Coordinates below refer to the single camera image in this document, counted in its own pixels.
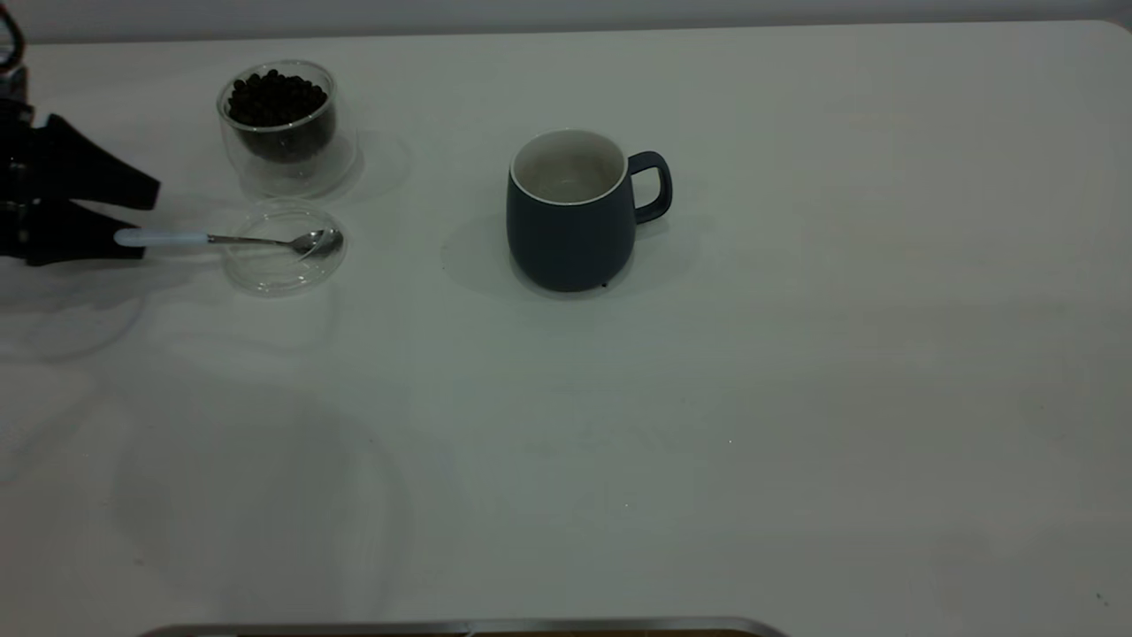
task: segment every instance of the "mug rim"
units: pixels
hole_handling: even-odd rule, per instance
[[[595,137],[600,137],[600,138],[604,139],[606,141],[609,141],[610,144],[612,144],[614,147],[617,148],[617,152],[619,152],[621,154],[621,174],[617,178],[617,181],[612,186],[610,186],[609,189],[606,190],[604,192],[602,192],[602,193],[600,193],[600,195],[598,195],[595,197],[592,197],[592,198],[589,198],[589,199],[585,199],[585,200],[581,200],[581,201],[552,201],[550,199],[542,198],[542,197],[540,197],[540,196],[531,192],[526,188],[524,188],[523,184],[520,182],[518,177],[515,175],[515,162],[518,161],[518,155],[523,154],[523,150],[525,150],[526,147],[530,146],[531,144],[533,144],[534,141],[537,141],[537,140],[539,140],[539,139],[541,139],[541,138],[543,138],[543,137],[546,137],[548,135],[557,135],[558,132],[588,132],[590,135],[593,135]],[[625,154],[625,150],[621,149],[621,145],[620,144],[618,144],[616,140],[614,140],[612,138],[610,138],[608,135],[603,135],[601,132],[598,132],[597,130],[591,130],[589,128],[573,128],[573,127],[554,128],[554,129],[550,129],[550,130],[543,130],[542,132],[539,132],[534,137],[531,137],[530,139],[528,139],[526,143],[523,144],[523,146],[521,148],[518,148],[518,150],[515,153],[515,156],[511,157],[511,170],[508,171],[508,173],[511,174],[511,182],[514,183],[516,188],[518,188],[520,190],[522,190],[524,195],[531,197],[532,199],[534,199],[537,201],[541,201],[541,203],[544,203],[547,205],[556,205],[556,206],[580,206],[580,205],[592,204],[593,201],[597,201],[597,200],[601,200],[601,199],[608,197],[614,190],[616,190],[617,188],[619,188],[621,186],[621,182],[625,181],[625,175],[628,174],[628,172],[629,172],[629,157]]]

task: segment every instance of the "mug handle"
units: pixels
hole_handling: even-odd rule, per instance
[[[631,177],[650,167],[655,167],[657,172],[660,173],[660,193],[651,204],[636,208],[637,223],[659,218],[672,205],[672,173],[668,171],[668,162],[664,161],[664,157],[652,150],[637,153],[629,157]]]

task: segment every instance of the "coffee beans in bowl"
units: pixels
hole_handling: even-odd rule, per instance
[[[246,187],[303,197],[341,182],[358,134],[338,88],[331,71],[305,60],[258,64],[224,85],[221,134]]]
[[[223,114],[259,157],[278,163],[314,157],[334,137],[334,104],[327,103],[333,80],[328,75],[325,79],[289,75],[285,68],[284,72],[276,68],[260,71],[232,81]]]

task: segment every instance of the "spoon handle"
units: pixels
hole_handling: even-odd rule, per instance
[[[123,227],[114,232],[114,242],[128,248],[144,248],[146,246],[198,246],[201,243],[288,244],[286,241],[255,236],[224,236],[207,232],[173,232],[170,230],[146,230],[144,227]]]
[[[190,246],[207,243],[208,233],[123,227],[114,232],[114,242],[128,248],[144,248],[146,246]]]

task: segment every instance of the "white spoon handle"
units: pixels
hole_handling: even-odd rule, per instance
[[[197,246],[208,242],[208,233],[123,227],[114,232],[114,242],[128,248],[144,248],[146,246]]]

